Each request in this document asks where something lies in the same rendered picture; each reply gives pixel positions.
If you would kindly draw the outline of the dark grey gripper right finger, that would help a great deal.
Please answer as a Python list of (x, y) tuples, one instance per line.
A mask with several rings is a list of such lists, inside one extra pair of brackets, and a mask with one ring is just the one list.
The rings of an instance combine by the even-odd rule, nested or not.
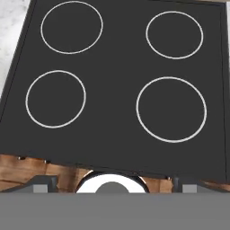
[(230, 185), (200, 181), (192, 178), (174, 177), (172, 179), (172, 193), (230, 193)]

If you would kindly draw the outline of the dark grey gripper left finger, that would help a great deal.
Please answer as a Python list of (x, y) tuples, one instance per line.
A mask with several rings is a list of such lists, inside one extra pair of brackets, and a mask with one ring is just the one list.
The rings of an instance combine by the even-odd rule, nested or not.
[(3, 193), (51, 193), (58, 191), (58, 177), (56, 175), (36, 175), (23, 185), (3, 190)]

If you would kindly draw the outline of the white and black round object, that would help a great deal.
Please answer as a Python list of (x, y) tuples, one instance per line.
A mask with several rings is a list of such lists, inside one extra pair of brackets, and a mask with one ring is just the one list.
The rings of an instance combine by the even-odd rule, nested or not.
[(146, 183), (136, 176), (120, 173), (89, 172), (83, 177), (76, 193), (148, 193)]

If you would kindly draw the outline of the black glass hob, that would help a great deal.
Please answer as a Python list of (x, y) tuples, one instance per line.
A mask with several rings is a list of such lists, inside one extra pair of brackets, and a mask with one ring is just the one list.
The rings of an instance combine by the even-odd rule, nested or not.
[(0, 154), (227, 181), (226, 5), (31, 0), (0, 98)]

